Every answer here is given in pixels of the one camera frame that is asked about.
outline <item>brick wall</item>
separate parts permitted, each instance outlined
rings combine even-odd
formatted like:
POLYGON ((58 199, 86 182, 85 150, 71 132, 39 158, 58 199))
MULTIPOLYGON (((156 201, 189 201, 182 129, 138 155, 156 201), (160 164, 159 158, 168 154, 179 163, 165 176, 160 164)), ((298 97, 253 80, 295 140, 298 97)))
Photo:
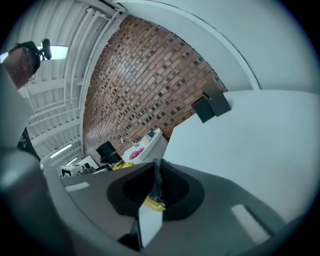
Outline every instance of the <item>brick wall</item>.
POLYGON ((160 127, 169 140, 173 128, 194 114, 200 88, 215 82, 215 71, 174 33, 129 16, 108 42, 95 66, 83 118, 84 154, 100 163, 97 147, 110 141, 120 155, 160 127))

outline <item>pink cloth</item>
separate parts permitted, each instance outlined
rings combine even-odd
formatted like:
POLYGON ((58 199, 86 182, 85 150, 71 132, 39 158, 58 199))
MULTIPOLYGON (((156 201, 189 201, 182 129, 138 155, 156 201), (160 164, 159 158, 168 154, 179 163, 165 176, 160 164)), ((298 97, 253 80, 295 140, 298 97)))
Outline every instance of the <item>pink cloth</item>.
POLYGON ((136 158, 137 156, 139 156, 141 154, 142 151, 144 151, 144 147, 140 148, 139 150, 133 151, 130 156, 129 159, 132 160, 134 158, 136 158))

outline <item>white ceiling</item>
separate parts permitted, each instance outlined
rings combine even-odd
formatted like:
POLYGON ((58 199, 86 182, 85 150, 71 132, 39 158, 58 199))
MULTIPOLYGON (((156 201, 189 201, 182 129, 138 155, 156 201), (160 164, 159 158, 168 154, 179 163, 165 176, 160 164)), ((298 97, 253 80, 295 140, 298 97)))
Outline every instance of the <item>white ceiling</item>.
POLYGON ((89 65, 96 64, 89 60, 96 41, 115 13, 98 0, 40 0, 17 21, 1 48, 3 53, 16 43, 34 41, 40 45, 44 38, 50 39, 51 45, 69 47, 65 60, 42 61, 35 78, 20 89, 34 110, 27 129, 41 162, 57 168, 84 156, 84 78, 89 65), (50 159, 70 143, 72 147, 50 159))

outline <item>faucet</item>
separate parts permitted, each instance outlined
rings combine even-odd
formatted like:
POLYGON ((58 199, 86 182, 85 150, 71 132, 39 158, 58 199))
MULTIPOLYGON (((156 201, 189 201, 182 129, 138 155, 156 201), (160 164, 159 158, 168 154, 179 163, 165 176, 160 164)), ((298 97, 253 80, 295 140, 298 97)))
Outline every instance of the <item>faucet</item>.
POLYGON ((138 143, 133 142, 132 139, 130 139, 128 136, 124 136, 124 137, 121 138, 121 143, 122 144, 124 143, 124 138, 129 139, 129 141, 131 141, 132 145, 134 145, 136 148, 139 146, 138 143))

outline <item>white sink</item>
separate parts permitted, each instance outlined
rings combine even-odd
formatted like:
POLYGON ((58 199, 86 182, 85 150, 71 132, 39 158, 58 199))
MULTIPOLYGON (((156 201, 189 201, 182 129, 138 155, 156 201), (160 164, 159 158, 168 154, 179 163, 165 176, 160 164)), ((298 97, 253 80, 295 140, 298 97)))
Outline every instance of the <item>white sink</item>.
POLYGON ((144 136, 137 144, 138 146, 132 146, 124 152, 122 159, 127 163, 148 163, 154 158, 162 158, 166 152, 168 145, 167 140, 162 136, 163 132, 160 128, 154 131, 154 136, 150 139, 147 135, 144 136), (134 159, 130 160, 129 157, 132 152, 138 151, 144 148, 144 150, 134 159))

